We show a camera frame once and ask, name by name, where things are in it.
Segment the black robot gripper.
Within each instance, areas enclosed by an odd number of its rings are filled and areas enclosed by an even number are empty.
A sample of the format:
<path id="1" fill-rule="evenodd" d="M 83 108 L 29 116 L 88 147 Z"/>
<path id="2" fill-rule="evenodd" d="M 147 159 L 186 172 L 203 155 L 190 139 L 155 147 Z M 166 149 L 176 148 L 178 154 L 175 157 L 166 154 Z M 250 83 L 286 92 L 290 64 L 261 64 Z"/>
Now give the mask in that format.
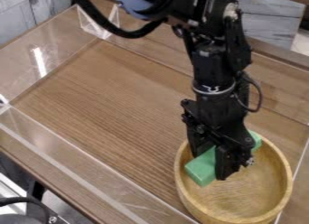
<path id="1" fill-rule="evenodd" d="M 183 99 L 182 121 L 187 128 L 187 139 L 192 157 L 198 157 L 215 145 L 215 176 L 224 181 L 252 159 L 255 141 L 243 124 L 250 112 L 247 84 L 231 84 L 214 89 L 194 85 L 195 100 Z M 227 148 L 224 141 L 232 141 L 236 150 Z"/>

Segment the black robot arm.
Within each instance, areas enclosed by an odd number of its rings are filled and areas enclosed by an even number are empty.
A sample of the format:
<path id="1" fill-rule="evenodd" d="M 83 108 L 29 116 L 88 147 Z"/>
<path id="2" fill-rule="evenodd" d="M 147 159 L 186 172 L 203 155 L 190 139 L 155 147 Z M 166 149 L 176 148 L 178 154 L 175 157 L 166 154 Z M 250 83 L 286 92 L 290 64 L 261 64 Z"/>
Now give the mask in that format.
<path id="1" fill-rule="evenodd" d="M 252 163 L 255 141 L 243 120 L 255 85 L 244 69 L 252 49 L 242 28 L 238 0 L 108 0 L 145 25 L 128 31 L 107 19 L 91 0 L 73 0 L 93 21 L 113 35 L 137 39 L 167 24 L 183 40 L 192 65 L 195 99 L 180 101 L 191 155 L 215 153 L 215 178 L 226 180 Z"/>

